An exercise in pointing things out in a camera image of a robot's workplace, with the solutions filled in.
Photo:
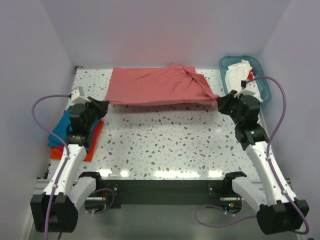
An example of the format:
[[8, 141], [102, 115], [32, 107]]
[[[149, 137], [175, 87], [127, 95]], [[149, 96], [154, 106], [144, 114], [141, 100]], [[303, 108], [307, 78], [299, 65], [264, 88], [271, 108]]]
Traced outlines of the salmon pink t shirt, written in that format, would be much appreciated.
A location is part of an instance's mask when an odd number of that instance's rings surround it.
[[186, 103], [216, 106], [218, 98], [194, 66], [173, 64], [156, 68], [115, 67], [104, 99], [128, 106]]

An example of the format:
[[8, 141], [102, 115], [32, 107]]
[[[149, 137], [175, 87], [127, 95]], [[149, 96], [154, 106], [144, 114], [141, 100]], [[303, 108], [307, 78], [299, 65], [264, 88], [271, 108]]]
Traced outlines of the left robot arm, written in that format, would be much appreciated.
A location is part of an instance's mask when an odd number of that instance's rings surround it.
[[35, 229], [45, 237], [73, 232], [87, 197], [99, 196], [104, 190], [100, 173], [76, 175], [93, 142], [94, 125], [108, 113], [109, 102], [87, 97], [72, 103], [66, 137], [60, 139], [64, 145], [60, 163], [42, 193], [30, 200]]

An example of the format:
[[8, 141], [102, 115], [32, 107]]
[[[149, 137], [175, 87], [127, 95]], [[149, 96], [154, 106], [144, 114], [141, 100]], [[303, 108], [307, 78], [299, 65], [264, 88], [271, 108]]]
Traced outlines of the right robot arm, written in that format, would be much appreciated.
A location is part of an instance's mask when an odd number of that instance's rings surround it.
[[268, 145], [270, 140], [259, 124], [260, 101], [252, 95], [235, 90], [217, 100], [218, 111], [228, 115], [235, 124], [237, 141], [258, 173], [263, 191], [256, 188], [243, 172], [225, 175], [223, 192], [230, 197], [240, 195], [256, 213], [265, 235], [295, 232], [305, 225], [309, 205], [299, 200], [282, 175]]

